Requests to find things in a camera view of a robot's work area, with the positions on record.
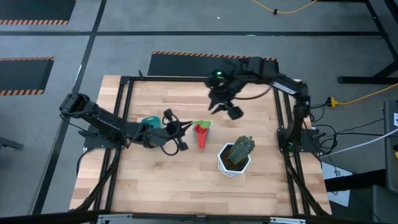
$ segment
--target warning stripe tape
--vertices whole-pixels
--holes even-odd
[[[13,60],[54,60],[54,57],[23,57],[23,58],[0,58],[0,61],[13,61]]]
[[[199,53],[183,53],[183,52],[165,52],[165,51],[154,51],[152,54],[164,54],[164,55],[181,55],[181,56],[196,56],[196,57],[221,57],[221,58],[251,58],[249,56],[236,56],[236,55],[218,55],[218,54],[199,54]],[[265,57],[264,60],[276,61],[276,58]]]
[[[0,25],[67,25],[64,20],[0,20]]]
[[[1,90],[0,96],[41,95],[44,90]]]

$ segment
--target potted cactus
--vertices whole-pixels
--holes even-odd
[[[228,177],[243,174],[254,149],[252,137],[240,136],[235,143],[227,143],[218,154],[218,169]]]

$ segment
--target wooden table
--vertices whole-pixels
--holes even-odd
[[[120,76],[105,76],[99,91],[97,103],[110,112],[113,112],[119,80]],[[266,88],[248,85],[239,96],[258,95]],[[141,121],[152,115],[162,117],[164,110],[172,108],[181,121],[211,120],[210,134],[206,149],[201,150],[190,128],[183,138],[189,150],[172,157],[159,148],[145,149],[136,144],[123,149],[112,212],[292,215],[284,160],[277,143],[273,92],[256,100],[234,101],[244,111],[244,116],[236,121],[230,120],[225,112],[211,115],[207,110],[210,102],[207,94],[208,89],[200,82],[134,82],[128,121]],[[235,142],[242,135],[252,136],[256,143],[252,162],[243,175],[229,178],[218,170],[217,154],[226,142]],[[173,152],[174,143],[167,143],[165,150]],[[330,213],[319,161],[312,154],[300,155],[307,188]],[[97,149],[83,158],[70,208],[79,206],[98,182],[103,156],[104,149]],[[104,190],[100,208],[104,208],[106,192]],[[296,196],[299,211],[303,212],[297,186]]]

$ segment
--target hexagonal white pot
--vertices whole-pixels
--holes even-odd
[[[221,153],[223,153],[223,151],[226,149],[227,146],[233,146],[234,143],[228,142],[225,144],[225,146],[222,148],[222,150],[220,151],[220,153],[218,153],[218,169],[225,175],[227,175],[228,177],[234,177],[236,175],[239,174],[243,174],[243,172],[246,170],[246,168],[248,168],[248,165],[251,161],[250,156],[248,156],[248,162],[244,165],[243,169],[241,171],[234,171],[234,170],[228,170],[224,164],[223,161],[221,160]]]

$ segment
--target gray floor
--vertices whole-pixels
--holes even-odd
[[[79,0],[66,26],[0,26],[1,30],[91,30],[100,0]],[[293,10],[308,1],[261,1],[271,8]],[[380,20],[398,49],[398,25],[382,1],[372,1]],[[108,0],[99,30],[102,31],[375,31],[364,4],[317,2],[291,15],[273,16],[251,1]],[[0,151],[0,217],[29,212],[40,176],[60,125],[58,107],[72,89],[88,37],[1,37],[0,57],[54,56],[55,64],[41,96],[0,98],[0,136],[25,144],[23,150]],[[362,37],[238,37],[238,36],[124,36],[97,37],[80,92],[96,100],[103,75],[137,75],[147,72],[151,52],[258,55],[278,58],[280,70],[305,80],[312,102],[334,96],[348,101],[385,88],[382,85],[339,85],[340,75],[371,76],[392,62],[381,38]],[[326,109],[318,124],[342,130],[382,118],[384,100],[396,100],[392,89],[362,102]],[[84,122],[74,121],[83,127]],[[382,133],[382,122],[361,129]],[[373,137],[342,136],[343,149]],[[67,131],[59,162],[44,206],[45,213],[67,211],[75,184],[76,160],[83,138]],[[353,172],[384,167],[383,142],[333,156],[333,162]]]

